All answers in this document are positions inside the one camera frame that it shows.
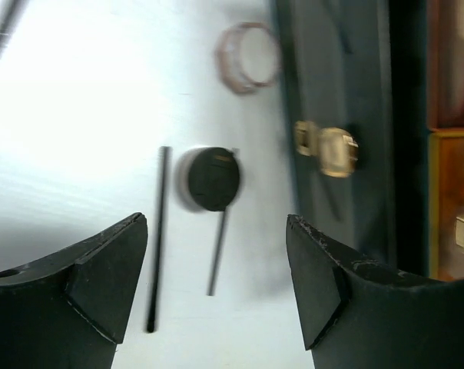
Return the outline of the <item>long black makeup pencil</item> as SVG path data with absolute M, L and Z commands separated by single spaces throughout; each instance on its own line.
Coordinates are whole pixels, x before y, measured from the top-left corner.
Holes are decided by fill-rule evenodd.
M 164 246 L 164 223 L 166 219 L 168 167 L 171 159 L 171 147 L 161 147 L 161 172 L 157 193 L 157 215 L 154 235 L 154 255 L 151 278 L 151 294 L 148 306 L 146 332 L 153 334 L 157 331 L 157 310 L 159 287 L 161 279 L 161 263 Z

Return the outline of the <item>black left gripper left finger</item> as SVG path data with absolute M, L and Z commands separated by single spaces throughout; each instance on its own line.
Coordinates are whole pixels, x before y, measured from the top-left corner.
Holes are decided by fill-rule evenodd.
M 0 368 L 110 368 L 147 249 L 147 219 L 0 272 Z

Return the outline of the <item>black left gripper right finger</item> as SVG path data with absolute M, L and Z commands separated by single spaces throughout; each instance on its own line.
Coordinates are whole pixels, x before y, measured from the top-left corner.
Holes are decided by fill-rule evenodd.
M 464 368 L 464 279 L 390 268 L 295 214 L 286 246 L 315 367 Z

